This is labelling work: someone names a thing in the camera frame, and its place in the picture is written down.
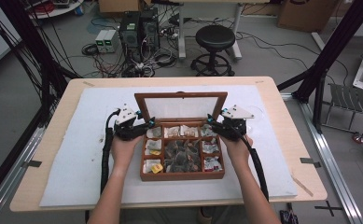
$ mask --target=white paper sheet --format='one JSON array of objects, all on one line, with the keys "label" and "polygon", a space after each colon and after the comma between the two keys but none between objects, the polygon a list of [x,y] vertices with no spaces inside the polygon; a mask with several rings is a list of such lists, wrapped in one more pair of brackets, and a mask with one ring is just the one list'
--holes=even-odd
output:
[{"label": "white paper sheet", "polygon": [[[89,88],[83,91],[71,119],[61,148],[54,160],[40,206],[94,205],[100,197],[101,158],[107,117],[123,104],[138,110],[135,92],[227,91],[224,108],[238,105],[244,109],[261,110],[258,120],[248,120],[270,197],[297,195],[277,143],[272,125],[255,86],[190,86]],[[129,168],[122,203],[165,203],[205,200],[241,199],[242,194],[224,145],[226,173],[223,179],[191,181],[142,182],[140,159],[142,143],[138,144]]]}]

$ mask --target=person's arm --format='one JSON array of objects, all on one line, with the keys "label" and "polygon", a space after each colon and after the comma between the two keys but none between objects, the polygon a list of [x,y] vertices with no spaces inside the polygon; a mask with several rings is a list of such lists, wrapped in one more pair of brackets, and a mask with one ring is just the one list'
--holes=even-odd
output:
[{"label": "person's arm", "polygon": [[132,141],[122,141],[116,136],[114,137],[111,146],[114,167],[100,200],[89,218],[89,224],[119,223],[123,184],[133,157],[135,145],[140,139],[141,137],[137,137]]},{"label": "person's arm", "polygon": [[[221,137],[221,139],[227,146],[230,161],[239,179],[244,207],[249,223],[280,224],[280,220],[273,212],[268,201],[266,201],[265,196],[260,190],[253,174],[251,173],[250,167],[248,166],[248,157],[250,153],[247,146],[240,139],[237,142],[232,142],[224,137]],[[253,144],[251,138],[247,136],[246,139],[250,145]]]}]

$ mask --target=black stool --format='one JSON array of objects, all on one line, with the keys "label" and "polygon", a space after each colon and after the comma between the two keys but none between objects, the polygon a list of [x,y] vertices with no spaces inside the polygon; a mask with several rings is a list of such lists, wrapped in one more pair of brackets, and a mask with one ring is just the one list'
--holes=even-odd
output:
[{"label": "black stool", "polygon": [[[231,71],[230,63],[222,56],[216,55],[221,50],[230,48],[236,37],[231,29],[220,25],[204,26],[196,33],[196,42],[207,49],[209,54],[203,54],[192,61],[190,68],[196,70],[198,75],[207,77],[222,77],[225,74],[233,77],[234,72]],[[208,63],[201,60],[203,57],[209,57]],[[216,59],[222,59],[223,63],[219,63]]]}]

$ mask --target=open box lid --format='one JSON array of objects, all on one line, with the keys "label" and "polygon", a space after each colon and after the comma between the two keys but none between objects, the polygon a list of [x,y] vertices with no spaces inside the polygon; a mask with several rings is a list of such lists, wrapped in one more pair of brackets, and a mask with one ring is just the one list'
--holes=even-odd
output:
[{"label": "open box lid", "polygon": [[152,117],[160,121],[203,120],[207,114],[217,119],[227,96],[226,91],[134,94],[146,122]]}]

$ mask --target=computer tower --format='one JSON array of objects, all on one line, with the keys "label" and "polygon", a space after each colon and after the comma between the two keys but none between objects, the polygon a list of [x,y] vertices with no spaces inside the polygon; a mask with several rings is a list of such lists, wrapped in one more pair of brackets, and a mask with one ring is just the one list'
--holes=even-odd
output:
[{"label": "computer tower", "polygon": [[142,38],[146,42],[146,47],[159,49],[161,46],[159,39],[158,9],[153,7],[141,12],[140,15]]},{"label": "computer tower", "polygon": [[119,37],[124,48],[139,48],[140,36],[140,12],[126,11],[119,26]]}]

